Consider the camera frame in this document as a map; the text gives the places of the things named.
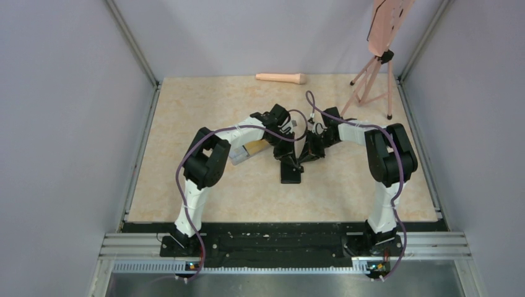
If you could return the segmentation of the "black card holder wallet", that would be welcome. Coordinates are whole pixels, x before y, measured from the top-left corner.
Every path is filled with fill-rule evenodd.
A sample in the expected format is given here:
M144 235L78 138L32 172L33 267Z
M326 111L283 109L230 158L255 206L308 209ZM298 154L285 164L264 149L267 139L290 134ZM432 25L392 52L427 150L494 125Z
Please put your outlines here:
M281 184L300 184L302 181L302 166L293 166L287 163L280 164L280 183Z

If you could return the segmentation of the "gold credit card stack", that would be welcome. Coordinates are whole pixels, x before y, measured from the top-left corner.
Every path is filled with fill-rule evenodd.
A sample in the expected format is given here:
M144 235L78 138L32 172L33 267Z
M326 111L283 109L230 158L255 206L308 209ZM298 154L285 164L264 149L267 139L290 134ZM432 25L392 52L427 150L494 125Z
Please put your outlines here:
M248 151L249 156L253 156L265 149L267 149L269 146L269 143L266 140L257 140L248 142L243 147Z

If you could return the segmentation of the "clear plastic card box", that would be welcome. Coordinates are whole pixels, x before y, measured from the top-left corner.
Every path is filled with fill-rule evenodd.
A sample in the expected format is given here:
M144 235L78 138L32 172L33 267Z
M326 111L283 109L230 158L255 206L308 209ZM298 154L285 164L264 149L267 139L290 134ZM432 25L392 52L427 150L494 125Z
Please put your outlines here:
M247 144L238 147L232 148L229 152L229 159L233 166L237 166L240 163L248 160L249 158L255 156L256 154L262 152L265 149L268 149L270 144L266 140L257 140L248 142Z

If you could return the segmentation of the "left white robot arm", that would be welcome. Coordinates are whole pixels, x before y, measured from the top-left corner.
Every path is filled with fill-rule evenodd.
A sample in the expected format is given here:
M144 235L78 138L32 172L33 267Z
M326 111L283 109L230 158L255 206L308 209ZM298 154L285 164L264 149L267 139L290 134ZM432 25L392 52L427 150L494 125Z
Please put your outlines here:
M304 171L295 154L298 140L293 131L291 112L274 105L270 111L250 114L236 125L217 130L202 127L197 131L176 173L184 183L177 183L182 205L171 236L175 248L184 256L194 254L202 239L199 230L209 191L224 174L231 150L263 140L273 148L280 162L282 183L299 183Z

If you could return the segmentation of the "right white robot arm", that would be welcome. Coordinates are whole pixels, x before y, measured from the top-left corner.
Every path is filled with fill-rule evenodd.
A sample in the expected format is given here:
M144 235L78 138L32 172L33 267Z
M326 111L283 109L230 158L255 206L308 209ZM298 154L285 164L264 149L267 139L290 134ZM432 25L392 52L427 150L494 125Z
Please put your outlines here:
M386 136L380 129L354 118L349 118L350 123L346 124L336 107L324 110L322 119L324 128L321 132L315 127L308 131L299 162L323 158L327 148L340 142L353 142L366 148L376 189L372 213L365 221L363 247L367 253L379 255L388 247L388 241L396 237L394 206L399 187L408 182L418 168L406 129L400 123L388 125L383 128L388 133Z

